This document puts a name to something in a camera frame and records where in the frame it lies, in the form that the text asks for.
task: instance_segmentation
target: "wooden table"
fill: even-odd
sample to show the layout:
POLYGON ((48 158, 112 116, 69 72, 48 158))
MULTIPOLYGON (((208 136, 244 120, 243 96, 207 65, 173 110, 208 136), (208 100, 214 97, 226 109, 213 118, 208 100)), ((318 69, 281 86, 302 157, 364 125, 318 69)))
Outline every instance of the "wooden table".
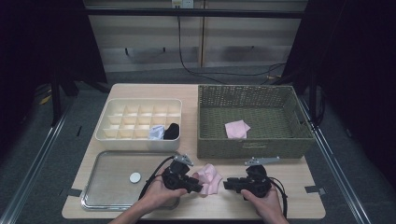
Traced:
MULTIPOLYGON (((188 154, 194 166, 188 172, 201 169, 207 163, 227 177, 247 176, 243 166, 245 160, 198 160, 197 159, 197 85, 163 84, 117 84, 107 100, 113 98, 177 98, 182 101, 180 147, 178 153, 188 154)), ((73 189, 84 189, 90 178, 96 156, 104 151, 93 136, 79 167, 73 189)), ((288 218, 320 219, 326 214, 317 193, 306 193, 306 186, 314 186, 314 180, 305 158, 280 160, 266 164, 269 176, 279 179, 285 186, 288 198, 288 218)), ((114 218, 120 212, 93 212, 81 207, 80 198, 69 196, 62 214, 65 218, 114 218)), ((197 193, 184 195, 174 210, 158 210, 144 216, 148 219, 258 219, 254 207, 243 200, 240 194, 219 185, 219 193, 202 197, 197 193)))

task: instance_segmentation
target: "stainless steel tray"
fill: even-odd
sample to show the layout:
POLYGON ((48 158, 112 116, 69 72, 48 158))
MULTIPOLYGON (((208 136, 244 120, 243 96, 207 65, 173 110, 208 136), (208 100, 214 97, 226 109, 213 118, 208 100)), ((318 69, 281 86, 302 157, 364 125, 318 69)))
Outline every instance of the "stainless steel tray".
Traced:
MULTIPOLYGON (((176 152, 104 151, 95 161, 86 188, 81 194, 81 205, 87 210, 123 211, 137 202, 146 180, 157 166, 176 152), (130 175, 138 172, 141 179, 130 181, 130 175)), ((178 199, 165 204, 162 209, 177 207, 178 199)))

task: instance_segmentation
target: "white plastic organizer tray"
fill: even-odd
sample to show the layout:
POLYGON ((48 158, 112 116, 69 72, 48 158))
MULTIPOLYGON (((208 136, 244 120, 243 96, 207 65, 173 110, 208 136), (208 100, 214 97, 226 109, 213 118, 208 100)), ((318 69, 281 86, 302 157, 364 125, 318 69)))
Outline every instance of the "white plastic organizer tray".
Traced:
POLYGON ((178 124, 180 133, 181 101, 178 99, 112 99, 105 105, 95 138, 105 149, 177 150, 180 135, 173 140, 150 140, 155 125, 178 124))

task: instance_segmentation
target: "pink cloth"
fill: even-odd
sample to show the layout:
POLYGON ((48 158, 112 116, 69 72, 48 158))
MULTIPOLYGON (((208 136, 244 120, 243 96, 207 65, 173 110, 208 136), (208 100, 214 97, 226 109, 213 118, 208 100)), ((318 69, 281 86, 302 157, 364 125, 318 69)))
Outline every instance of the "pink cloth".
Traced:
POLYGON ((216 194, 219 189, 219 182, 222 176, 216 171, 212 164, 205 165, 198 172, 199 184, 202 185, 201 194, 216 194))
POLYGON ((247 138, 250 127, 241 119, 225 124, 228 138, 247 138))

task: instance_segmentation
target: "green wicker basket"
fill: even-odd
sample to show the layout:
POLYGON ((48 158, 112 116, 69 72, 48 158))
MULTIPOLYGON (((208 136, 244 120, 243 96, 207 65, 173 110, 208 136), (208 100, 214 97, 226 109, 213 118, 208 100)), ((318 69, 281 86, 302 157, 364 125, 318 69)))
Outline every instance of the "green wicker basket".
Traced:
POLYGON ((315 137, 291 86, 198 87, 200 159, 299 159, 315 137), (247 138, 229 139, 225 124, 242 119, 247 138))

